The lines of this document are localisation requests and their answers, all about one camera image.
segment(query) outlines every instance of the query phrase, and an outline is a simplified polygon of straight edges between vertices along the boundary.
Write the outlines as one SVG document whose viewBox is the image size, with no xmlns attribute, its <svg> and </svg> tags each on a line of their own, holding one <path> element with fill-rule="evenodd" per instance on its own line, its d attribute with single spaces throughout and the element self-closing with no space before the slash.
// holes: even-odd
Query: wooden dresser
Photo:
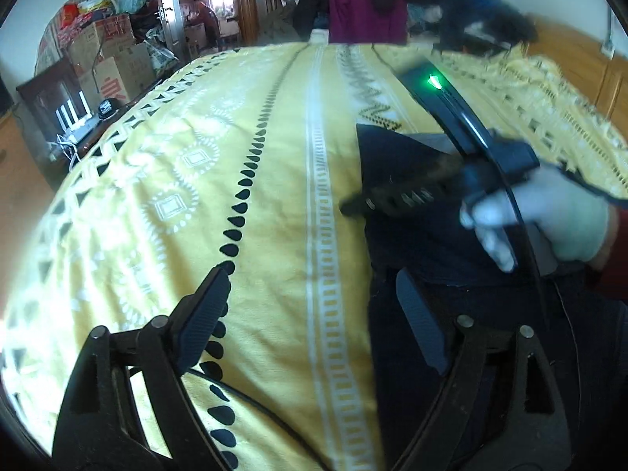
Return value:
<svg viewBox="0 0 628 471">
<path fill-rule="evenodd" d="M 0 319 L 24 244 L 53 196 L 9 112 L 0 119 Z"/>
<path fill-rule="evenodd" d="M 602 43 L 573 28 L 533 16 L 539 38 L 528 55 L 555 61 L 564 77 L 628 139 L 628 59 L 602 55 Z"/>
</svg>

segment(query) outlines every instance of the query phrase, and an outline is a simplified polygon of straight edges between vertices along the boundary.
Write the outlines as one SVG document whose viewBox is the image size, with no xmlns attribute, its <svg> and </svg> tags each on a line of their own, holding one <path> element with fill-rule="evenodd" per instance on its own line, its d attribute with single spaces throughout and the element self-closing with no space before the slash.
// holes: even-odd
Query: wooden headboard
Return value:
<svg viewBox="0 0 628 471">
<path fill-rule="evenodd" d="M 528 55 L 551 58 L 564 77 L 594 104 L 628 139 L 628 60 L 618 53 L 602 55 L 602 43 L 566 25 L 534 16 L 539 38 Z"/>
</svg>

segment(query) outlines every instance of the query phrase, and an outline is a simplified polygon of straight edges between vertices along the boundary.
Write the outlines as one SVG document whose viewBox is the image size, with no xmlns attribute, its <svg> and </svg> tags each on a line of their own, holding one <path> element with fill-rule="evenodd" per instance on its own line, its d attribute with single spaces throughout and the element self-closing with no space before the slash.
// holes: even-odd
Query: red sleeve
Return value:
<svg viewBox="0 0 628 471">
<path fill-rule="evenodd" d="M 596 290 L 610 299 L 628 299 L 628 210 L 619 212 L 617 239 Z"/>
</svg>

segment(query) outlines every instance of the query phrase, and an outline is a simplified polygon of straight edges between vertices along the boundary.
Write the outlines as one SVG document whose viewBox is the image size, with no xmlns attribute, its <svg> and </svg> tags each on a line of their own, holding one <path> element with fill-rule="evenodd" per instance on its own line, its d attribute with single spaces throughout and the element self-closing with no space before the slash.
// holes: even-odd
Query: dark trousers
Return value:
<svg viewBox="0 0 628 471">
<path fill-rule="evenodd" d="M 358 138 L 365 188 L 407 179 L 414 165 L 441 154 L 378 127 L 359 126 Z M 367 219 L 374 271 L 369 331 L 388 467 L 409 444 L 442 381 L 426 365 L 397 300 L 395 279 L 404 267 L 422 283 L 440 313 L 468 314 L 493 329 L 514 330 L 527 324 L 536 330 L 561 391 L 572 448 L 583 448 L 608 419 L 626 375 L 621 353 L 626 308 L 591 292 L 585 268 L 580 267 L 544 279 L 550 319 L 546 329 L 518 241 L 521 236 L 511 234 L 519 266 L 505 274 L 481 248 L 475 233 L 460 225 L 459 209 L 460 202 L 451 201 L 434 204 L 417 217 Z M 487 369 L 482 380 L 457 457 L 472 453 L 482 442 L 493 372 Z"/>
</svg>

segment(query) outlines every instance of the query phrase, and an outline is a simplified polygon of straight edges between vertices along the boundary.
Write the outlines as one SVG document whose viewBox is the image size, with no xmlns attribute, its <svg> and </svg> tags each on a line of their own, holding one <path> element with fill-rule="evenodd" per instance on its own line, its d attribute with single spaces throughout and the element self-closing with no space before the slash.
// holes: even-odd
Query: yellow bedspread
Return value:
<svg viewBox="0 0 628 471">
<path fill-rule="evenodd" d="M 391 71 L 421 55 L 487 126 L 628 198 L 626 143 L 542 59 L 304 44 L 198 59 L 71 172 L 16 280 L 2 377 L 46 450 L 91 328 L 141 327 L 222 263 L 228 313 L 200 369 L 274 410 L 334 469 L 383 468 L 363 222 L 337 206 L 360 190 L 356 122 L 441 132 Z M 167 454 L 141 374 L 132 381 L 150 444 Z M 317 469 L 249 404 L 197 377 L 184 383 L 239 469 Z"/>
</svg>

